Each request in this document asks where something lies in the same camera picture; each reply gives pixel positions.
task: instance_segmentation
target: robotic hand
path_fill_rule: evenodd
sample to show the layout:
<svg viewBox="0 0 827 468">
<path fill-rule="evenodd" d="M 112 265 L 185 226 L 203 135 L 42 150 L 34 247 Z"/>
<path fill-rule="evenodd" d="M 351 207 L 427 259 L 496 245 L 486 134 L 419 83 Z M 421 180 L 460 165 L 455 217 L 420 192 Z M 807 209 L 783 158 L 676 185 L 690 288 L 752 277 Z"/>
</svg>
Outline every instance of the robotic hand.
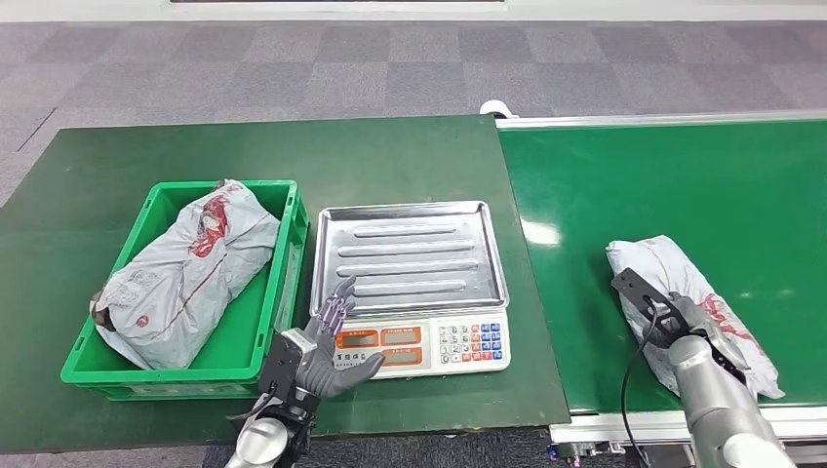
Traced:
<svg viewBox="0 0 827 468">
<path fill-rule="evenodd" d="M 334 367 L 335 336 L 353 310 L 349 299 L 355 282 L 356 278 L 350 277 L 339 283 L 322 309 L 310 314 L 303 331 L 291 329 L 273 336 L 258 383 L 264 394 L 250 412 L 238 416 L 247 421 L 226 468 L 292 466 L 309 449 L 321 400 L 349 390 L 379 371 L 384 362 L 381 353 L 345 370 Z"/>
<path fill-rule="evenodd" d="M 795 467 L 746 386 L 746 359 L 717 322 L 688 297 L 666 298 L 629 268 L 611 284 L 654 321 L 653 344 L 668 349 L 699 467 Z M 667 310 L 658 313 L 656 303 Z"/>
</svg>

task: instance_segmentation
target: stainless steel tray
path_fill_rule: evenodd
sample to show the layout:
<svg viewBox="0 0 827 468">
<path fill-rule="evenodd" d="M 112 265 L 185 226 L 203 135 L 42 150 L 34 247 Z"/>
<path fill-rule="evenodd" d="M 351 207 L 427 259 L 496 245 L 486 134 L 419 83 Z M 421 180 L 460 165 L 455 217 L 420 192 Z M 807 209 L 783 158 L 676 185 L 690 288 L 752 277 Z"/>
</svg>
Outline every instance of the stainless steel tray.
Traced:
<svg viewBox="0 0 827 468">
<path fill-rule="evenodd" d="M 312 303 L 355 275 L 349 317 L 504 308 L 508 291 L 484 202 L 328 208 L 319 213 Z"/>
</svg>

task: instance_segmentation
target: white plastic bag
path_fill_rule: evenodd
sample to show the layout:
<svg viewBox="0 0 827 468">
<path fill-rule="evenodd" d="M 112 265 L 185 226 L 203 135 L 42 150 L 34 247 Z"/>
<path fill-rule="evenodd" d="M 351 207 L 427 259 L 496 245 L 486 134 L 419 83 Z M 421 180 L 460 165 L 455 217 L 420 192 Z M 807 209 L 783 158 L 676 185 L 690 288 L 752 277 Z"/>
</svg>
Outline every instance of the white plastic bag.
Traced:
<svg viewBox="0 0 827 468">
<path fill-rule="evenodd" d="M 669 292 L 676 292 L 700 305 L 746 358 L 751 368 L 745 372 L 749 389 L 770 398 L 784 396 L 784 392 L 778 388 L 778 370 L 758 341 L 672 239 L 657 236 L 640 242 L 614 241 L 606 247 L 606 256 L 614 274 L 632 268 L 666 297 L 669 297 Z M 626 322 L 640 342 L 649 321 L 622 295 L 620 305 Z M 648 344 L 644 348 L 644 356 L 657 380 L 680 396 L 675 374 L 669 368 L 666 350 Z"/>
<path fill-rule="evenodd" d="M 112 275 L 91 304 L 98 332 L 142 369 L 188 367 L 272 257 L 278 225 L 250 189 L 224 181 Z"/>
</svg>

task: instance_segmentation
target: red printing on bag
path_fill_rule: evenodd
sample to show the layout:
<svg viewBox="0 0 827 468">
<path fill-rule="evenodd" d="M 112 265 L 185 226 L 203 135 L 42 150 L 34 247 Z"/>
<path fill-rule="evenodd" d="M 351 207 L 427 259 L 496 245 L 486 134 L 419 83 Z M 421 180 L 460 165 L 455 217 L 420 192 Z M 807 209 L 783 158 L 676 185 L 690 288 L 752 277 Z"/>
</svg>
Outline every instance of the red printing on bag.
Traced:
<svg viewBox="0 0 827 468">
<path fill-rule="evenodd" d="M 189 246 L 189 252 L 204 258 L 213 251 L 218 239 L 227 233 L 227 213 L 224 210 L 229 201 L 223 195 L 216 195 L 204 204 L 198 223 L 198 238 Z"/>
<path fill-rule="evenodd" d="M 703 307 L 703 310 L 709 314 L 716 322 L 718 322 L 718 326 L 721 327 L 722 332 L 732 333 L 735 336 L 748 339 L 758 346 L 758 342 L 755 338 L 748 332 L 747 330 L 736 330 L 735 327 L 727 320 L 727 317 L 718 310 L 718 302 L 719 300 L 716 299 L 714 294 L 708 294 L 704 297 L 703 302 L 701 302 L 700 306 Z"/>
</svg>

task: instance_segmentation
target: black bracket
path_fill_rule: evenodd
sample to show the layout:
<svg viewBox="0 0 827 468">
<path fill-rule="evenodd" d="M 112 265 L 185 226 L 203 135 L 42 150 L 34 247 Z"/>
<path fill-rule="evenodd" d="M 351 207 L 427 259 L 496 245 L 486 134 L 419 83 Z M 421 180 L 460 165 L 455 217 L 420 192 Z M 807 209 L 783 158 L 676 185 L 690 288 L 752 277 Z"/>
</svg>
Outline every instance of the black bracket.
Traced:
<svg viewBox="0 0 827 468">
<path fill-rule="evenodd" d="M 270 350 L 261 367 L 258 391 L 273 392 L 273 397 L 286 401 L 295 387 L 295 375 L 301 365 L 301 350 L 280 333 L 273 333 Z"/>
<path fill-rule="evenodd" d="M 659 348 L 669 348 L 678 338 L 691 333 L 681 311 L 665 295 L 656 290 L 635 270 L 626 268 L 611 280 L 611 286 L 623 294 L 651 322 L 652 308 L 655 304 L 667 307 L 665 313 L 657 314 L 654 325 L 658 333 L 653 333 L 650 342 Z"/>
</svg>

